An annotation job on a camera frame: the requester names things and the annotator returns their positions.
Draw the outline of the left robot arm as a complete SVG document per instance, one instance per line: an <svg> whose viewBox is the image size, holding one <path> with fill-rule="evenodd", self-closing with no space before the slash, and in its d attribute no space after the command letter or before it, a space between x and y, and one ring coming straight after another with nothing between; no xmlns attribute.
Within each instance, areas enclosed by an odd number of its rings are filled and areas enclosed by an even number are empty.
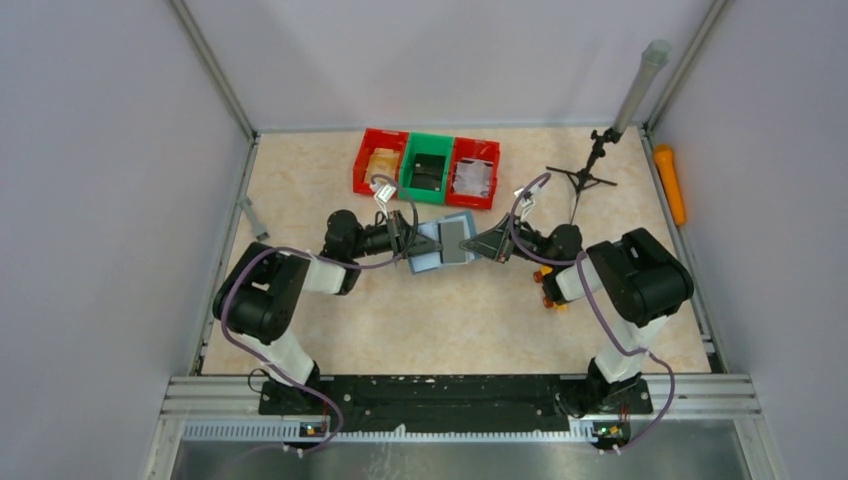
<svg viewBox="0 0 848 480"><path fill-rule="evenodd" d="M318 255L251 243L218 290L212 307L226 338L267 366L284 385L283 401L297 413L319 404L319 367L290 328L302 293L349 294L365 266L359 259L388 253L392 260L441 251L439 241L419 232L401 212L379 212L363 225L349 210L327 220Z"/></svg>

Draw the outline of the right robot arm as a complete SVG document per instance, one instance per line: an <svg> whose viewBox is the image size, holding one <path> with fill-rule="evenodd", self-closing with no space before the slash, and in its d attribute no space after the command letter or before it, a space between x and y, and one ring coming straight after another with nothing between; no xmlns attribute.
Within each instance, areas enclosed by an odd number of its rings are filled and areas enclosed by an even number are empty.
<svg viewBox="0 0 848 480"><path fill-rule="evenodd" d="M498 263L514 255L538 263L533 279L548 309L586 299L598 313L596 292L611 301L617 318L601 323L607 345L590 360L582 383L569 388L559 402L572 416L612 412L622 404L640 380L658 332L694 294L686 268L644 228L584 249L576 225L562 224L544 235L505 216L460 246Z"/></svg>

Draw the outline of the dark grey credit card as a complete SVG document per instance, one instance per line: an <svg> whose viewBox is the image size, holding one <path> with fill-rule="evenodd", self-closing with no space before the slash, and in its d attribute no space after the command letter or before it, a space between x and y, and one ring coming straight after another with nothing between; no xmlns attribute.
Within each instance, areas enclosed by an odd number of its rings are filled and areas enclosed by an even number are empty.
<svg viewBox="0 0 848 480"><path fill-rule="evenodd" d="M461 247L462 242L467 239L466 224L463 221L442 222L439 224L438 232L442 245L440 257L443 265L463 265L473 260L472 254Z"/></svg>

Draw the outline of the teal card holder wallet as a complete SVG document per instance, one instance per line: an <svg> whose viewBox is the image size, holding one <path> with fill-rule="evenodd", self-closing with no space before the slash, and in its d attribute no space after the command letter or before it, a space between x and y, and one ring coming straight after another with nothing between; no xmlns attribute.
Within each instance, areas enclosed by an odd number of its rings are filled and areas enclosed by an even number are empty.
<svg viewBox="0 0 848 480"><path fill-rule="evenodd" d="M440 245L437 251L416 254L408 260L410 272L421 274L445 267L461 266L481 258L460 246L477 234L471 210L431 220L418 226L419 238L426 237Z"/></svg>

